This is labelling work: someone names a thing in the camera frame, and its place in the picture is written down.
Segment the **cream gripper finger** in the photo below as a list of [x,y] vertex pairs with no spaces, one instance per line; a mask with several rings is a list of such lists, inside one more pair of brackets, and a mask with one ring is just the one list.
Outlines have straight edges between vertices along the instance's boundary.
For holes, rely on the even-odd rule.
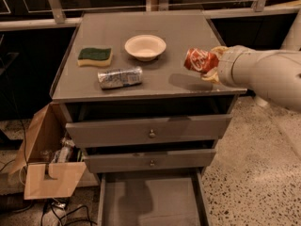
[[203,74],[200,77],[203,81],[207,81],[213,84],[219,84],[219,77],[217,73],[217,68],[212,68],[210,71],[208,71],[206,74]]
[[227,46],[215,46],[211,49],[211,53],[215,54],[217,57],[222,57],[227,50]]

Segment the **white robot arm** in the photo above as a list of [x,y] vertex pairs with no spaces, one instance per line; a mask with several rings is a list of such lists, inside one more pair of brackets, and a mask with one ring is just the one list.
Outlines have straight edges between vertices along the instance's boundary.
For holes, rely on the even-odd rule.
[[202,79],[253,90],[264,101],[301,111],[301,53],[222,46],[200,62]]

